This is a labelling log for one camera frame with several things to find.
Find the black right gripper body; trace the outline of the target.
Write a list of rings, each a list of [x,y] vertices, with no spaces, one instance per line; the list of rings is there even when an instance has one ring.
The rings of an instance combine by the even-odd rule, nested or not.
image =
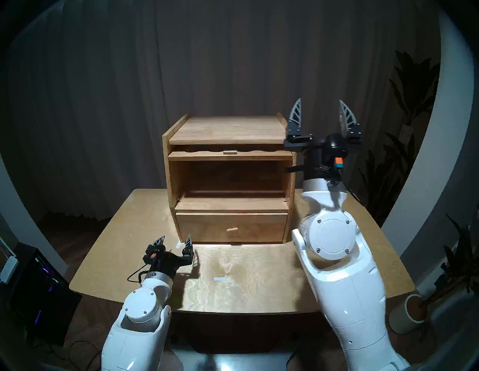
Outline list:
[[[345,138],[325,138],[312,141],[287,141],[284,146],[291,152],[303,154],[303,164],[285,168],[286,173],[303,172],[304,180],[325,179],[342,181],[344,159],[353,150],[361,148],[361,142],[349,142]]]

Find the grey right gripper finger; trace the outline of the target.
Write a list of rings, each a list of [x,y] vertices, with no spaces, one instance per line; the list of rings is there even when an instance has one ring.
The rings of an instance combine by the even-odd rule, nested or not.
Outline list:
[[[312,141],[312,134],[302,135],[302,101],[298,98],[287,119],[287,141]]]
[[[339,100],[339,123],[341,135],[349,142],[361,142],[362,128],[351,109]]]

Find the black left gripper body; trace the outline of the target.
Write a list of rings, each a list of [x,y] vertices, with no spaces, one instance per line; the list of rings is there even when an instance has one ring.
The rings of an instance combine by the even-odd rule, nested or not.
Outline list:
[[[182,256],[169,251],[159,251],[153,255],[144,255],[144,263],[150,265],[149,272],[158,272],[174,279],[179,267],[188,266],[183,264]]]

